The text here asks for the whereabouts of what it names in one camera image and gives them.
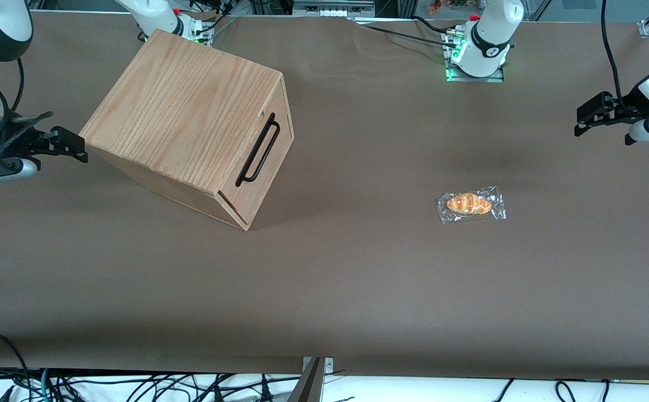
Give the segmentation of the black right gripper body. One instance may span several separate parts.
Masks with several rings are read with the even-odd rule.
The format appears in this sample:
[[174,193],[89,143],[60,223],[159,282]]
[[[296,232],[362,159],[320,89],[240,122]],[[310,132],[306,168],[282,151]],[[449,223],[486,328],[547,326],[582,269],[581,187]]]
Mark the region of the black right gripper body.
[[33,124],[8,124],[0,133],[0,158],[51,155],[51,145]]

